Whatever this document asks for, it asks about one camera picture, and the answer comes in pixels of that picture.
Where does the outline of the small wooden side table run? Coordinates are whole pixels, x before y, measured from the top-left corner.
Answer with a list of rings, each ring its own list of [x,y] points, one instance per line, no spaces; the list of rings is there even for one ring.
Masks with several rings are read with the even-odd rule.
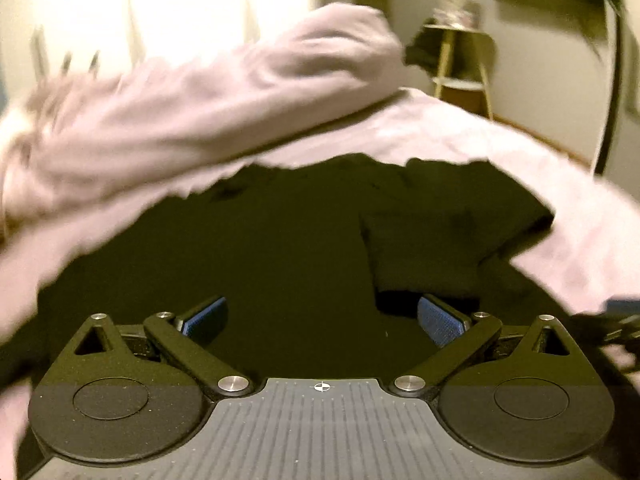
[[[435,23],[425,24],[422,30],[431,36],[439,34],[437,67],[431,76],[434,97],[493,120],[491,36],[478,28]]]

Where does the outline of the mauve bed sheet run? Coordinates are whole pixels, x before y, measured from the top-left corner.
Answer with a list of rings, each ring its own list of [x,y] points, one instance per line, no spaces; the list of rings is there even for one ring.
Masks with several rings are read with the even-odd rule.
[[[1,256],[2,346],[37,313],[43,287],[76,258],[102,247],[169,197],[208,190],[241,169],[297,169],[363,154],[396,166],[489,162],[529,190],[553,214],[548,232],[510,255],[511,266],[564,310],[594,312],[610,298],[639,292],[639,206],[529,136],[486,122],[416,90],[241,156],[130,188],[106,200],[39,219]],[[38,454],[26,431],[30,386],[43,373],[1,382],[1,474],[13,479]]]

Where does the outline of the items on side table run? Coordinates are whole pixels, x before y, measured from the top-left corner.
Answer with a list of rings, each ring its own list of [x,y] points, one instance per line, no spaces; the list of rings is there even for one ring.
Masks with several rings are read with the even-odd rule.
[[[478,29],[480,22],[473,0],[436,0],[433,15],[437,24],[457,29]]]

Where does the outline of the mauve crumpled duvet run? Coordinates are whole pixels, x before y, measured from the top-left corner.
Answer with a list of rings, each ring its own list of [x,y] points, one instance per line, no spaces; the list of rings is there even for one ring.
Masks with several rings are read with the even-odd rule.
[[[393,96],[403,67],[381,11],[331,3],[219,58],[45,80],[1,121],[1,231],[355,114]]]

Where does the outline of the black garment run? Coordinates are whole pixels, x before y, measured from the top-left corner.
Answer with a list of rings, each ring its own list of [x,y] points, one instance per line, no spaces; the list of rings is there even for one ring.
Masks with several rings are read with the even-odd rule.
[[[1,381],[44,370],[96,312],[137,324],[224,297],[209,350],[265,377],[389,382],[434,353],[416,322],[426,294],[506,324],[562,307],[511,266],[552,211],[489,162],[383,164],[363,155],[250,165],[162,200],[73,260],[1,348]]]

